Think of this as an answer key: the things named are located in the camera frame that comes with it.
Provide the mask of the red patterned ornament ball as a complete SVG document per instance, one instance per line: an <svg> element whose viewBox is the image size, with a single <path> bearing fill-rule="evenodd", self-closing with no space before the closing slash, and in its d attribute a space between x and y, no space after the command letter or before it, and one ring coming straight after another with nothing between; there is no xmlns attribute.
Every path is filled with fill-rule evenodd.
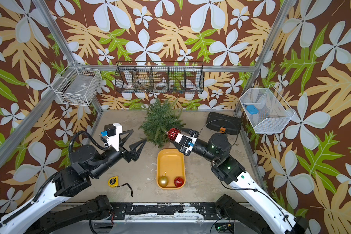
<svg viewBox="0 0 351 234"><path fill-rule="evenodd" d="M175 141L178 134L180 133L180 130L177 128L171 128L168 132L167 132L167 136L168 139L171 141Z"/></svg>

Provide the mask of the yellow plastic tray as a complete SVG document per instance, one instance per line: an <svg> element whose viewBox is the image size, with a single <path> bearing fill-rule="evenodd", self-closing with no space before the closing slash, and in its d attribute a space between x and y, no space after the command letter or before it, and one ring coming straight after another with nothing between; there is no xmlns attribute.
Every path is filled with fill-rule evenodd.
<svg viewBox="0 0 351 234"><path fill-rule="evenodd" d="M169 184L166 188L161 188L158 183L158 179L161 175L166 173L169 179ZM184 155L175 148L163 149L158 154L157 160L157 185L164 190L175 190L174 179L176 177L182 177L186 183L185 163Z"/></svg>

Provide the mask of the gold ornament ball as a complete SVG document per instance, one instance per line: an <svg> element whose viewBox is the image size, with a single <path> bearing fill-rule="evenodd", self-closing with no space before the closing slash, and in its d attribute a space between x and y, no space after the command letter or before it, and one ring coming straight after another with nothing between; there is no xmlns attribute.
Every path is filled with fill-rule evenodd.
<svg viewBox="0 0 351 234"><path fill-rule="evenodd" d="M161 188L166 188L169 184L169 179L168 177L166 176L166 173L164 173L163 175L161 175L158 179L158 183L159 183L159 186Z"/></svg>

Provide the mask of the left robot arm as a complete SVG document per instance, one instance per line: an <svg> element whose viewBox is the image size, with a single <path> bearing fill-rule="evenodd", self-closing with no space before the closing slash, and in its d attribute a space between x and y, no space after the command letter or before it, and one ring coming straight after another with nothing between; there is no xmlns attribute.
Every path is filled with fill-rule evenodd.
<svg viewBox="0 0 351 234"><path fill-rule="evenodd" d="M116 126L103 131L101 146L86 131L75 133L68 146L71 165L51 175L30 201L1 216L0 234L24 234L41 217L91 186L91 179L100 178L121 159L137 161L147 140L144 138L127 150L124 144L133 130L122 134Z"/></svg>

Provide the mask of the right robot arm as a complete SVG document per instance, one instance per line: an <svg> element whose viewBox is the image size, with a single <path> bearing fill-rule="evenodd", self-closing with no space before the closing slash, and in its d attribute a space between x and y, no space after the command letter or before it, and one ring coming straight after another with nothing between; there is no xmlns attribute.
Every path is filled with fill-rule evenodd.
<svg viewBox="0 0 351 234"><path fill-rule="evenodd" d="M249 209L230 196L216 202L221 218L238 220L258 234L304 234L308 221L294 216L273 200L251 177L241 163L230 155L232 144L223 131L213 134L208 142L199 139L201 132L187 128L168 130L169 141L184 155L195 153L210 162L213 174L223 187L241 194L253 207Z"/></svg>

